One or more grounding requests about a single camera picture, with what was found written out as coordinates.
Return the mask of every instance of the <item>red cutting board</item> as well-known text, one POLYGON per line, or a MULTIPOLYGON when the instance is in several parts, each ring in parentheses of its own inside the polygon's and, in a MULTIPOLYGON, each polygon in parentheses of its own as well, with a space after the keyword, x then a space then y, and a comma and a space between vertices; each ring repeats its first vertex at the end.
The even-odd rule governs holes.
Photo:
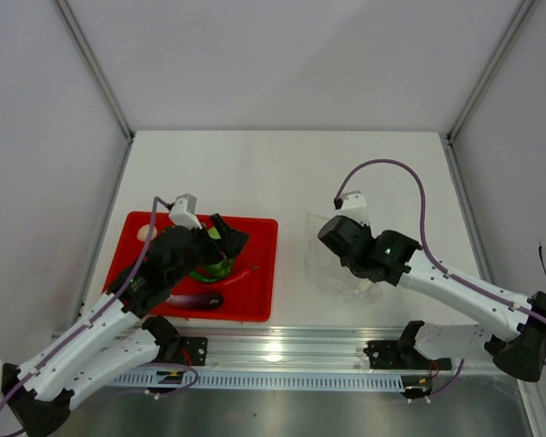
MULTIPOLYGON (((208 216, 197 216, 201 223, 212 226, 208 216)), ((161 303, 151 313, 161 316, 237 320, 267 321, 271 314, 273 295, 273 278, 275 276, 275 255, 277 251, 278 223, 271 218, 223 217, 229 226, 246 232, 249 240, 238 256, 231 275, 247 267, 255 267, 248 278, 218 290, 224 298, 223 304, 214 310, 182 310, 168 303, 161 303)), ((127 215, 126 224, 117 243, 116 254, 107 274, 104 290, 113 282, 119 273, 136 261, 144 242, 137 239, 137 232, 142 226, 149 225, 149 212, 131 212, 127 215)), ((158 234, 166 227, 173 226, 167 213, 158 213, 156 228, 158 234)), ((191 278, 185 278, 172 294, 197 294, 214 292, 207 290, 191 278)))

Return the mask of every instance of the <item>purple cable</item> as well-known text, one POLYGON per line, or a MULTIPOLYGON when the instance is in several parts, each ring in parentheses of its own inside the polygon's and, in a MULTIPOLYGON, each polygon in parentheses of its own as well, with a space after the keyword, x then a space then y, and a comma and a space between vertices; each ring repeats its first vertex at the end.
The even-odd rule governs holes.
MULTIPOLYGON (((438 270, 440 270, 444 275, 448 275, 448 270, 445 268, 445 266, 443 266, 435 258, 435 256, 430 251, 429 244, 427 244, 427 233, 425 231, 426 217, 427 217, 427 197, 425 196, 425 188, 424 188, 424 186, 422 184, 422 181, 419 178, 419 175, 411 167, 409 167, 406 164, 404 164, 403 162, 397 161, 395 159, 372 159, 370 161, 363 162, 362 164, 354 167, 352 169, 352 171, 350 171, 348 173, 348 175, 346 176, 346 178, 342 182, 342 185, 339 187, 338 194, 336 195, 335 200, 339 199, 339 197, 344 192, 344 188, 346 187, 346 185, 348 185, 349 180, 352 179, 352 177, 359 170, 361 170, 364 167, 370 166, 372 164, 392 164, 394 166, 404 168, 415 179, 415 182, 417 183, 417 186, 419 187, 419 193, 420 193, 420 222, 419 222, 419 229, 420 229, 420 242, 422 244, 422 248, 425 251, 425 255, 427 256, 429 261, 432 263, 432 265, 435 266, 435 268, 437 268, 438 270)), ((507 306, 509 308, 514 308, 515 310, 518 310, 519 312, 527 314, 528 316, 533 317, 534 319, 536 319, 536 320, 538 320, 538 321, 540 321, 540 322, 542 322, 542 323, 544 323, 546 325, 546 318, 541 316, 540 314, 537 314, 537 313, 535 313, 535 312, 533 312, 531 310, 528 310, 526 308, 522 308, 519 305, 512 302, 511 300, 507 300, 507 299, 501 298, 499 296, 496 296, 495 294, 492 294, 489 291, 487 291, 487 290, 473 284, 472 282, 469 282, 468 280, 466 280, 466 279, 464 279, 464 278, 462 278, 460 276, 457 276, 457 275, 455 275, 453 273, 451 273, 448 276, 451 279, 457 281, 458 283, 464 285, 465 287, 467 287, 467 288, 469 288, 469 289, 471 289, 473 291, 477 291, 479 294, 482 294, 483 296, 485 296, 485 297, 487 297, 487 298, 489 298, 491 300, 495 300, 496 302, 498 302, 498 303, 500 303, 502 305, 505 305, 505 306, 507 306)), ((447 390, 450 386, 452 386, 455 383, 455 381, 459 377, 461 371, 463 370, 464 362, 465 362, 465 360, 461 360, 455 375, 449 380, 449 382, 447 382, 443 387, 441 387, 439 390, 435 391, 433 394, 438 395, 438 394, 442 393, 443 391, 447 390)))
POLYGON ((462 359, 459 363, 459 366, 457 366, 457 371, 455 372, 455 374, 453 375, 453 377, 448 380, 447 382, 445 382, 445 384, 438 390, 434 391, 433 393, 431 393, 429 395, 430 398, 434 398, 436 396, 439 396, 441 393, 443 393, 444 391, 446 391, 448 388, 452 387, 453 385, 455 385, 455 383, 457 382, 457 380, 459 379, 459 375, 461 374, 461 371, 463 370, 463 366, 465 365, 465 359, 462 359))
MULTIPOLYGON (((157 214, 157 204, 161 203, 162 205, 167 205, 167 203, 159 198, 158 196, 154 197, 154 204, 152 206, 152 214, 150 216, 149 220, 149 230, 147 231, 146 240, 144 241, 144 247, 142 248, 142 251, 139 253, 139 256, 137 257, 136 262, 134 263, 134 267, 129 272, 129 275, 127 275, 126 281, 123 283, 123 285, 119 288, 117 293, 113 296, 112 299, 110 299, 103 307, 101 307, 101 310, 96 312, 89 321, 93 323, 95 320, 99 319, 101 315, 111 306, 113 303, 124 293, 124 291, 127 290, 127 286, 129 285, 129 282, 131 279, 136 276, 137 271, 139 270, 139 267, 141 266, 142 262, 144 261, 144 257, 146 256, 147 248, 149 247, 150 242, 152 241, 152 234, 154 232, 154 226, 156 225, 156 214, 157 214)), ((65 340, 61 341, 61 344, 53 348, 52 351, 50 351, 46 356, 36 364, 35 369, 38 371, 46 366, 46 364, 55 356, 58 352, 60 352, 69 342, 71 342, 73 339, 75 339, 81 332, 87 329, 86 325, 81 325, 79 328, 77 328, 76 331, 71 333, 65 340)), ((6 395, 5 397, 0 401, 0 412, 2 412, 3 408, 8 404, 8 401, 15 395, 15 393, 24 386, 32 377, 34 376, 33 373, 28 373, 22 380, 20 380, 6 395)), ((20 434, 22 434, 25 430, 19 430, 17 432, 13 432, 11 434, 7 435, 0 435, 0 437, 16 437, 20 434)))

